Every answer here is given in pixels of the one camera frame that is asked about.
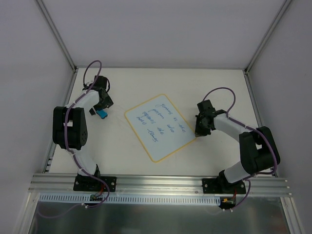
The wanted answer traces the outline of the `blue whiteboard eraser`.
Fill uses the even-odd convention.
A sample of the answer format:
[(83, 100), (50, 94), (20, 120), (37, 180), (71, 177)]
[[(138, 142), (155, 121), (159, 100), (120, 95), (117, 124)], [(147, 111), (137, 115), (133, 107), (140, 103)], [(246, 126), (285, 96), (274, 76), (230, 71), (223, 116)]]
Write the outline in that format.
[(108, 116), (108, 114), (104, 110), (97, 110), (96, 113), (99, 115), (101, 119), (105, 119)]

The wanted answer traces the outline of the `yellow framed whiteboard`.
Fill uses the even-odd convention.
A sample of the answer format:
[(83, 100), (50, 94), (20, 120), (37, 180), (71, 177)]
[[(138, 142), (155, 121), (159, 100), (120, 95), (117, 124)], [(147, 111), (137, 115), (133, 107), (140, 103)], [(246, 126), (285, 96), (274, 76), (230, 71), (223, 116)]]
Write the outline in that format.
[(195, 141), (195, 133), (165, 94), (124, 114), (150, 160), (158, 163)]

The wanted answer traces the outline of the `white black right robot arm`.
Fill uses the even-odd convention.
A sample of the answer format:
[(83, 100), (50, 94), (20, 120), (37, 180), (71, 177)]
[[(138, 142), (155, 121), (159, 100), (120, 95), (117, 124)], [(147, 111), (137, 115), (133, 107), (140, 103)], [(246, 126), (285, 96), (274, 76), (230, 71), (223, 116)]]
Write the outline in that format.
[(202, 180), (205, 194), (244, 194), (244, 180), (258, 174), (275, 173), (280, 156), (268, 127), (253, 128), (229, 116), (224, 110), (201, 112), (195, 117), (196, 137), (205, 137), (218, 130), (239, 144), (239, 162), (222, 170), (215, 179)]

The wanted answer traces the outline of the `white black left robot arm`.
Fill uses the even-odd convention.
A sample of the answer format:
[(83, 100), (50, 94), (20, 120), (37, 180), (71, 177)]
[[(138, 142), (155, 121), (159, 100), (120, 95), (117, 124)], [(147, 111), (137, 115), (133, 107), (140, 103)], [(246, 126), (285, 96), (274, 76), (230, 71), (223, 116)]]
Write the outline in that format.
[(83, 90), (71, 104), (58, 106), (53, 110), (53, 142), (67, 151), (78, 168), (74, 191), (114, 192), (116, 178), (101, 176), (98, 165), (93, 161), (86, 147), (88, 130), (86, 114), (98, 115), (104, 119), (104, 111), (113, 105), (105, 88)]

